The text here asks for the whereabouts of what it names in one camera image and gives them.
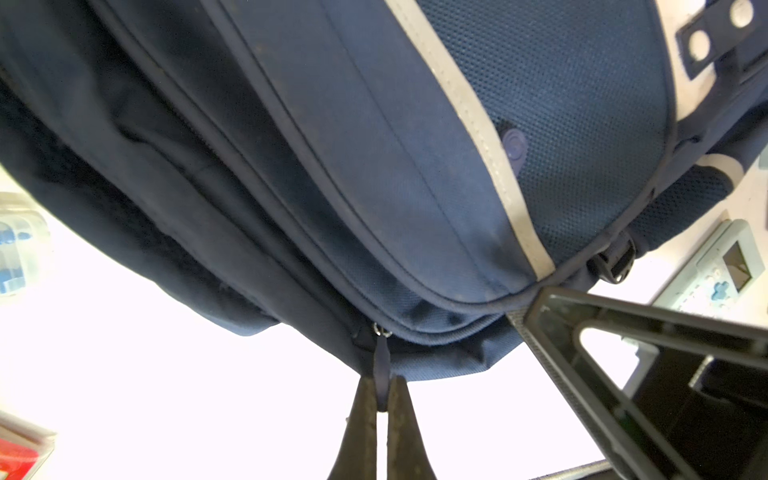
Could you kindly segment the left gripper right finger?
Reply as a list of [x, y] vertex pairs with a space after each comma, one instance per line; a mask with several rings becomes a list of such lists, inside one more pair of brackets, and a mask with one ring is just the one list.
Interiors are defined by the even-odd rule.
[[387, 478], [435, 480], [407, 381], [395, 377], [388, 395]]

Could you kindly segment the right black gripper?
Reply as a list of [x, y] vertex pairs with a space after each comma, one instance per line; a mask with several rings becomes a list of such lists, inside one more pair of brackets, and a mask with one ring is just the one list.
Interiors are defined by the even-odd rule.
[[[616, 477], [767, 477], [764, 329], [560, 287], [543, 289], [515, 328]], [[625, 382], [588, 350], [589, 333], [637, 345]]]

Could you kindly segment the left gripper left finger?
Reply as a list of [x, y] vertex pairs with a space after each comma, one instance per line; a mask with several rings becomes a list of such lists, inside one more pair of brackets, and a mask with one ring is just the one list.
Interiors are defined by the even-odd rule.
[[361, 377], [328, 480], [376, 479], [377, 415], [374, 380]]

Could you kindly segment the navy blue student backpack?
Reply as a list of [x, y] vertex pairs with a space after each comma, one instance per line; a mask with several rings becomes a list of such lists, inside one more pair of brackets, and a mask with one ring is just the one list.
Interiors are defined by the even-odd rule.
[[[763, 1], [5, 1], [2, 163], [240, 335], [489, 369], [767, 144]], [[390, 334], [383, 367], [376, 334]]]

